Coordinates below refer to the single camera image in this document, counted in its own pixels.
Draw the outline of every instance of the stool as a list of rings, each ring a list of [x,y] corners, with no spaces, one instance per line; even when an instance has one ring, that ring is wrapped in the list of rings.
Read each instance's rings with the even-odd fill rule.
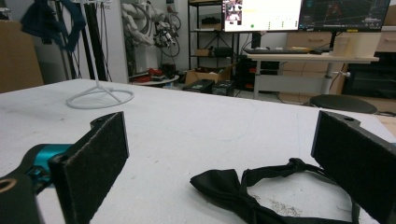
[[[315,107],[374,114],[376,107],[363,100],[345,95],[317,95],[309,99],[309,104]]]

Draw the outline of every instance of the black bow tie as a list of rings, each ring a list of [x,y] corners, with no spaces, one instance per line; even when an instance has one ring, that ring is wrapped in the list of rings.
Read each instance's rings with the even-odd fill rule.
[[[283,217],[273,210],[261,206],[248,195],[251,187],[263,178],[289,176],[297,172],[310,171],[328,177],[323,169],[305,164],[300,159],[290,159],[286,165],[268,166],[243,173],[241,183],[235,170],[209,170],[191,179],[191,184],[205,196],[227,210],[235,212],[249,224],[350,224],[359,223],[359,207],[352,203],[352,222],[319,217]]]

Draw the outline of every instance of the black fabric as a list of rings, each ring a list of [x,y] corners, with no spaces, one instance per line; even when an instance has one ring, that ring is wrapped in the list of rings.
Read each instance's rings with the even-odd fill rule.
[[[359,223],[359,207],[353,203],[353,222],[319,217],[283,217],[273,210],[261,206],[255,198],[248,195],[251,187],[263,178],[287,177],[296,172],[309,171],[328,177],[324,170],[300,159],[292,158],[286,165],[268,166],[246,170],[239,182],[235,170],[209,170],[191,179],[191,184],[205,196],[213,199],[222,208],[235,212],[249,224],[347,224]]]
[[[374,114],[376,107],[363,100],[345,95],[318,95],[309,100],[311,105],[327,109]]]
[[[73,20],[73,27],[70,34],[67,33],[63,23],[56,20],[55,12],[48,4],[48,0],[35,0],[27,9],[21,19],[22,31],[41,37],[45,40],[54,40],[62,49],[74,51],[79,39],[79,32],[84,29],[86,22],[81,10],[69,0],[59,0],[60,3],[70,12]],[[64,45],[60,33],[67,36],[67,43]]]

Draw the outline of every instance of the keyboard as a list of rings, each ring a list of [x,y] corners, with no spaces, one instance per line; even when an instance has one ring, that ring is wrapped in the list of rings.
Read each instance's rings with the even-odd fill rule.
[[[307,54],[308,51],[300,49],[244,49],[248,54]]]

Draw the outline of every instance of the computer monitor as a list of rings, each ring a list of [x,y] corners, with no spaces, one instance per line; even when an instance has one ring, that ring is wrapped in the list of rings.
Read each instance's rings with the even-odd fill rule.
[[[224,32],[298,30],[302,0],[222,0]]]
[[[299,30],[380,32],[390,0],[303,0]]]

